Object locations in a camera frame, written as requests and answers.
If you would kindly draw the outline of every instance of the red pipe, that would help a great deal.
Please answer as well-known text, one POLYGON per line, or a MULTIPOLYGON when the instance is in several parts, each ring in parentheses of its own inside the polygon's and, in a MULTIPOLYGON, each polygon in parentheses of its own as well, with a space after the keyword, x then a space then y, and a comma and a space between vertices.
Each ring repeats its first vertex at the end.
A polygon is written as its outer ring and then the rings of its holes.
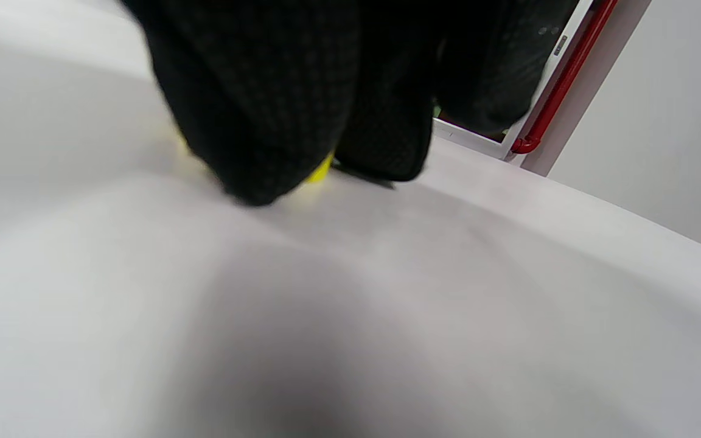
POLYGON ((582 36, 581 41, 578 42, 578 47, 575 49, 573 56, 567 61, 564 72, 561 77, 559 77, 556 86, 554 86, 553 92, 548 96, 548 100, 545 102, 545 105, 543 105, 540 114, 538 114, 537 118, 534 120, 534 124, 529 130, 529 133, 526 134, 523 139, 517 139, 512 144, 511 152, 529 153, 540 146, 545 131, 548 130, 549 125, 553 122, 556 111, 562 106, 567 92, 570 91, 570 86, 573 85, 575 78, 586 63, 589 53, 593 46, 595 46, 596 40, 607 24, 607 20, 610 19, 610 15, 617 3, 618 0, 606 0, 595 12, 595 15, 591 18, 586 28, 586 33, 582 36))

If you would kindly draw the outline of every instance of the white door frame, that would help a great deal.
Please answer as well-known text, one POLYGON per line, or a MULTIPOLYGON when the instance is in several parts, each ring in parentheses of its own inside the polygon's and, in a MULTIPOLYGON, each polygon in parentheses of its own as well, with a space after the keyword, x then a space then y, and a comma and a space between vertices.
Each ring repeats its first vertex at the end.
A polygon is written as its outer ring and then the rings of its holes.
MULTIPOLYGON (((581 27, 581 23, 586 18, 586 14, 589 12, 589 8, 593 0, 579 0, 578 5, 575 8, 570 20, 567 21, 567 25, 564 27, 562 35, 557 40, 557 45, 561 45, 560 50, 553 50, 551 56, 548 57, 548 61, 545 62, 545 69, 543 70, 543 77, 540 81, 540 85, 537 86, 537 90, 532 96, 532 102, 534 107, 534 102, 537 102, 542 96, 545 87, 551 80, 553 73, 556 72, 559 62, 562 61, 564 53, 568 53, 568 48, 573 43, 573 36, 581 27)), ((492 139, 487 139, 484 136, 480 136, 476 133, 471 133, 464 128, 456 127, 456 125, 451 125, 448 122, 444 122, 440 119, 434 119, 434 135, 439 136, 444 139, 449 139, 456 144, 468 147, 472 150, 476 150, 480 153, 485 153, 485 155, 490 155, 493 158, 503 159, 507 157, 512 144, 518 139, 518 134, 521 133, 524 125, 532 116, 532 109, 515 125, 510 127, 504 140, 500 143, 493 141, 492 139)))

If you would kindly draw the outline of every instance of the white wall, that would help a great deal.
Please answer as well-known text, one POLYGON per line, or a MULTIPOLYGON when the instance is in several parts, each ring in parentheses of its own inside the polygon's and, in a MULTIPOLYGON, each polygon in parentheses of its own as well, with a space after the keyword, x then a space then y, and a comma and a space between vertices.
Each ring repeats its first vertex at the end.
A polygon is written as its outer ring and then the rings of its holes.
POLYGON ((650 4, 548 177, 701 242, 701 2, 650 4))

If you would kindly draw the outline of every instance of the black checkered fabric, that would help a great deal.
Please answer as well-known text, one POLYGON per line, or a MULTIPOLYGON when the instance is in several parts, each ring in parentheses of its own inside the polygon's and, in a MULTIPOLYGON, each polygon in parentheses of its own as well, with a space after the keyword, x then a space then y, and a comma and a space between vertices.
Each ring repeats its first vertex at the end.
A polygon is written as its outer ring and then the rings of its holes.
POLYGON ((123 3, 191 150, 231 195, 266 205, 332 150, 354 172, 416 178, 434 98, 480 132, 508 127, 575 0, 123 3))

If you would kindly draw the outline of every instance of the yellow object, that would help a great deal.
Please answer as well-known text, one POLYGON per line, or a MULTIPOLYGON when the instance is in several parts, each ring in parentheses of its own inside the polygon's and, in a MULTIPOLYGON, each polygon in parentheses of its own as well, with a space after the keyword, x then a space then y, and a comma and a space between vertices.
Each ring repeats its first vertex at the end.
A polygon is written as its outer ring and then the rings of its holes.
POLYGON ((334 161, 334 151, 329 153, 328 157, 326 157, 326 160, 323 160, 323 163, 321 163, 321 165, 317 169, 315 169, 314 172, 312 172, 312 175, 310 175, 306 181, 308 183, 320 183, 324 179, 326 179, 326 175, 329 174, 329 169, 332 166, 332 161, 334 161))
MULTIPOLYGON (((193 153, 191 152, 191 149, 189 149, 189 145, 186 142, 186 138, 184 138, 183 136, 178 136, 178 152, 181 153, 181 155, 188 155, 189 157, 193 157, 193 153)), ((331 169, 333 161, 334 151, 329 153, 328 157, 326 157, 326 160, 323 160, 321 165, 317 169, 315 169, 315 171, 313 171, 312 174, 306 180, 304 180, 304 182, 322 182, 324 179, 326 179, 326 175, 329 174, 329 169, 331 169)))

